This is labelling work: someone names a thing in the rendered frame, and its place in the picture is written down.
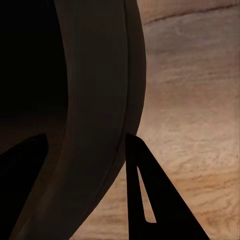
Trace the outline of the cauldron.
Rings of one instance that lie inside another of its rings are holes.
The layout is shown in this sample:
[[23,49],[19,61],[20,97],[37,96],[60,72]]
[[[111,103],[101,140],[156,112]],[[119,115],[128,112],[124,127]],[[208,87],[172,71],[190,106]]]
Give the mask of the cauldron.
[[137,0],[0,0],[0,155],[49,151],[8,240],[69,240],[137,135],[147,61]]

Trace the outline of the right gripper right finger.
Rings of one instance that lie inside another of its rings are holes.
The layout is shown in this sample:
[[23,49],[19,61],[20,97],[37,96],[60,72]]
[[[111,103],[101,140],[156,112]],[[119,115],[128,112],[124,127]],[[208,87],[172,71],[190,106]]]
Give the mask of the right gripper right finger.
[[[125,161],[129,240],[210,240],[145,142],[130,133]],[[145,219],[137,167],[156,223]]]

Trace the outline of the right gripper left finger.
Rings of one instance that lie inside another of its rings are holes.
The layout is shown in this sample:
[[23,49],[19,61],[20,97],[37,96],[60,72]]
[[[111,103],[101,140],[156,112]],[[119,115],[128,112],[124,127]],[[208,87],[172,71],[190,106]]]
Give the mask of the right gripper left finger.
[[42,133],[0,154],[0,240],[9,240],[48,152]]

